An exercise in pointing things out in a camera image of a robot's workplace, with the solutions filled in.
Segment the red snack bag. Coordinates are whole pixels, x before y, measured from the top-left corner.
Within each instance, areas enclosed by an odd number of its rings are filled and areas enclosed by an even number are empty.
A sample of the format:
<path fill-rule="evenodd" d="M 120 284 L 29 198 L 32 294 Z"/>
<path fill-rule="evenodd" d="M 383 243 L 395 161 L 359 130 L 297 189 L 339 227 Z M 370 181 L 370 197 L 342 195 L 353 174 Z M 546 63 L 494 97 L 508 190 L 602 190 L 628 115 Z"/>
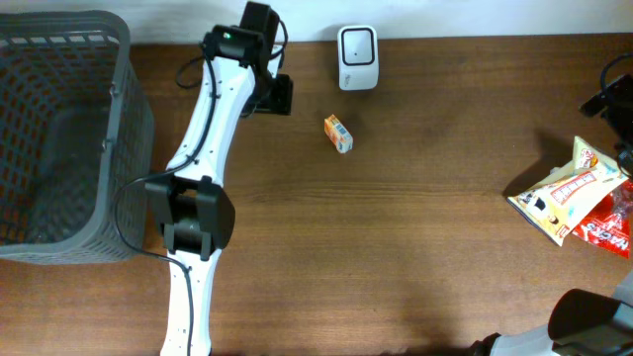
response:
<path fill-rule="evenodd" d="M 574 228 L 583 241 L 618 256 L 631 253 L 632 182 L 625 181 L 607 194 Z"/>

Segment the grey plastic mesh basket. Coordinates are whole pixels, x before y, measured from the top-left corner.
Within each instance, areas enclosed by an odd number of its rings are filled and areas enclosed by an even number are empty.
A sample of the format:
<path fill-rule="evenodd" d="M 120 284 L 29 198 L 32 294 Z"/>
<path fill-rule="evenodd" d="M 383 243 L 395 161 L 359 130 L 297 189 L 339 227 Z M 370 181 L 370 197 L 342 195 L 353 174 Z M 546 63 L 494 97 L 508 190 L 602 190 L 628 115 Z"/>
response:
<path fill-rule="evenodd" d="M 1 17 L 1 255 L 129 259 L 144 235 L 154 119 L 127 24 L 106 11 Z"/>

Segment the orange tissue pack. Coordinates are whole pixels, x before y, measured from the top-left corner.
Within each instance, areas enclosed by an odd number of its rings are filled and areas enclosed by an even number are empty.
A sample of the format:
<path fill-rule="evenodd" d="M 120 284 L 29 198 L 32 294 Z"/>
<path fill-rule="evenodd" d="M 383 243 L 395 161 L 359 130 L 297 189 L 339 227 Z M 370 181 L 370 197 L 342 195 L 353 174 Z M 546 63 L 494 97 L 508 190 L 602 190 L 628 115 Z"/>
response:
<path fill-rule="evenodd" d="M 352 149 L 353 137 L 335 115 L 324 120 L 324 132 L 339 153 L 344 154 Z"/>

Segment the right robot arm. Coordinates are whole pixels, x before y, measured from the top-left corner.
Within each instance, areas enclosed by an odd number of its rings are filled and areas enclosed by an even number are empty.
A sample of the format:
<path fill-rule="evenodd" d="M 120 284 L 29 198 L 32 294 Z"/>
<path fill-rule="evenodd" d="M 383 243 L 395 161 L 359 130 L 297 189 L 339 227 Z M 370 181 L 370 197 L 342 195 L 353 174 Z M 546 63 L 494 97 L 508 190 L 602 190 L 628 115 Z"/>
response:
<path fill-rule="evenodd" d="M 572 233 L 609 193 L 632 180 L 632 77 L 602 82 L 581 105 L 616 132 L 616 157 L 577 137 L 572 161 L 509 202 L 556 243 Z M 572 289 L 547 324 L 516 335 L 492 334 L 473 343 L 469 355 L 629 355 L 632 352 L 632 278 L 611 296 Z"/>

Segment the cream noodle packet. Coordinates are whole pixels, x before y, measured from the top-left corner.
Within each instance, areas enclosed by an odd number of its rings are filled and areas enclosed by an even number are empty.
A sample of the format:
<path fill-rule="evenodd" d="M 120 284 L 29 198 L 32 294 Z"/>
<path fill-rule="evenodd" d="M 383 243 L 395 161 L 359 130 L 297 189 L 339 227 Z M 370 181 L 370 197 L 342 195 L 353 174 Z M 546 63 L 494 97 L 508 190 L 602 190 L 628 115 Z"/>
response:
<path fill-rule="evenodd" d="M 506 200 L 561 246 L 589 212 L 625 181 L 613 158 L 577 136 L 571 161 Z"/>

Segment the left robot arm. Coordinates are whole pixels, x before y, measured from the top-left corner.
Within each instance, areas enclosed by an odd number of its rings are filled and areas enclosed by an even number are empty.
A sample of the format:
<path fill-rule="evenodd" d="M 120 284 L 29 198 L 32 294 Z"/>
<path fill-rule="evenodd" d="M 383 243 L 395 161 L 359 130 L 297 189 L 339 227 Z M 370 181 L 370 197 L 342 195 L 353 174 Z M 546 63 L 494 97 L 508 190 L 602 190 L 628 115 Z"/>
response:
<path fill-rule="evenodd" d="M 200 92 L 186 133 L 164 172 L 144 180 L 170 268 L 161 354 L 212 352 L 214 275 L 235 224 L 224 189 L 226 160 L 240 119 L 288 115 L 293 81 L 281 73 L 288 34 L 271 6 L 249 1 L 236 26 L 214 26 L 202 43 Z"/>

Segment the white barcode scanner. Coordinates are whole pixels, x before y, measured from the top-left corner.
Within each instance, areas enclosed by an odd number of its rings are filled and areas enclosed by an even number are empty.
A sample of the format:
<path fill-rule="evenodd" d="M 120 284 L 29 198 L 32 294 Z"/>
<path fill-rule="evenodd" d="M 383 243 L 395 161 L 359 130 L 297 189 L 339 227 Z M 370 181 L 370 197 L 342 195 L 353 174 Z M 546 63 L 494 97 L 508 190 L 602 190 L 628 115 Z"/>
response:
<path fill-rule="evenodd" d="M 367 25 L 345 26 L 337 33 L 338 84 L 343 91 L 374 89 L 380 64 L 378 37 Z"/>

